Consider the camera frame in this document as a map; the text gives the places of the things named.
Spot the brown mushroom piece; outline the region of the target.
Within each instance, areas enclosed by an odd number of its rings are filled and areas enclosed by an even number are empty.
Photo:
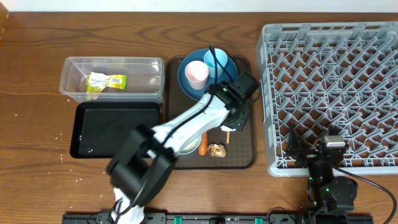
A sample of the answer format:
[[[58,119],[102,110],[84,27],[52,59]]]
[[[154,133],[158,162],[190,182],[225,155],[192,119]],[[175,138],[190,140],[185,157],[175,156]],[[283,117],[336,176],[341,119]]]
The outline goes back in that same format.
[[[226,147],[223,144],[210,144],[208,154],[211,157],[226,157]]]

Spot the orange carrot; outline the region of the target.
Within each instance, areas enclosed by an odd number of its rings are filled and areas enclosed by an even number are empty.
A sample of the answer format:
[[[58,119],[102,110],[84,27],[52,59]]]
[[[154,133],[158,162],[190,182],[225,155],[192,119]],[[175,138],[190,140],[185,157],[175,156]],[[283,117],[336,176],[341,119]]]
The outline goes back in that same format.
[[[208,132],[204,132],[201,135],[201,142],[198,148],[198,153],[201,156],[205,156],[208,152]]]

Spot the pile of white rice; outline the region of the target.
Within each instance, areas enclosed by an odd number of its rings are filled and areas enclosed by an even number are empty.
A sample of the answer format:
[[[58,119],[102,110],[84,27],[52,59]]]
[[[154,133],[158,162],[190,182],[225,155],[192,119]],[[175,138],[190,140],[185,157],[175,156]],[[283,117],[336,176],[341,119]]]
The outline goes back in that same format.
[[[194,151],[199,145],[200,145],[201,139],[200,138],[196,138],[194,141],[192,141],[186,148],[185,150],[188,153],[191,153],[192,151]]]

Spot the light blue bowl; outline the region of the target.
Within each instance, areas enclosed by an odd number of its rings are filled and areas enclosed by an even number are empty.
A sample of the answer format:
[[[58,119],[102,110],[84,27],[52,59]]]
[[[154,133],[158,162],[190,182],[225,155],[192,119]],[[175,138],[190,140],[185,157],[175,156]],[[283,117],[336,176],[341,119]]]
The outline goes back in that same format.
[[[195,151],[201,143],[201,136],[197,137],[191,143],[189,143],[184,149],[180,151],[180,155],[187,155]]]

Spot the yellow green snack wrapper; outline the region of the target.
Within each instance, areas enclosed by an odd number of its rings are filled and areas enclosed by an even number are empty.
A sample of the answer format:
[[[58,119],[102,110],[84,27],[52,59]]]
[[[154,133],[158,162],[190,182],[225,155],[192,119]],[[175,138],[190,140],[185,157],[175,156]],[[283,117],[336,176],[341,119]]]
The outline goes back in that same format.
[[[87,96],[85,97],[85,100],[95,100],[105,88],[125,90],[127,85],[127,76],[90,72],[86,85]]]

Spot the white napkin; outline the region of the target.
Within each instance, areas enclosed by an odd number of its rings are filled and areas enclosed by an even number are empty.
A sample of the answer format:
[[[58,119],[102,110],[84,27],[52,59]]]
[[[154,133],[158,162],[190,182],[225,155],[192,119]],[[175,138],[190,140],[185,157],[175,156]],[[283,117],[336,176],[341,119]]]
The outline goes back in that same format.
[[[220,126],[220,128],[221,128],[222,131],[226,131],[226,132],[235,131],[235,129],[231,129],[231,128],[227,127],[227,126]]]

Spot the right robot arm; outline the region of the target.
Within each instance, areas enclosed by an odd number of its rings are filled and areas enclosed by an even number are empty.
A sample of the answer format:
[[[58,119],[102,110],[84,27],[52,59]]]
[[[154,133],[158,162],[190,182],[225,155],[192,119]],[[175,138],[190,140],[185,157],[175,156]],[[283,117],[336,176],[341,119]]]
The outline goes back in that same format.
[[[315,204],[301,212],[299,223],[347,223],[348,211],[354,210],[358,184],[345,176],[336,177],[333,166],[343,160],[348,144],[336,130],[319,139],[316,148],[305,149],[294,128],[289,129],[287,156],[297,167],[308,169],[307,195]]]

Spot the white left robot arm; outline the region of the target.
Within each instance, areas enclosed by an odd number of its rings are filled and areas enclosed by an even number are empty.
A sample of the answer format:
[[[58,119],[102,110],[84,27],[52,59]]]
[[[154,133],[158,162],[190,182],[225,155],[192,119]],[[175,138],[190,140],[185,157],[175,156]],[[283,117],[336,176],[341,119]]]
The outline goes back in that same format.
[[[173,120],[149,129],[139,125],[115,153],[106,171],[114,187],[113,223],[141,223],[144,207],[162,190],[178,155],[213,129],[240,131],[252,94],[260,87],[248,72],[233,82],[214,82],[198,102]]]

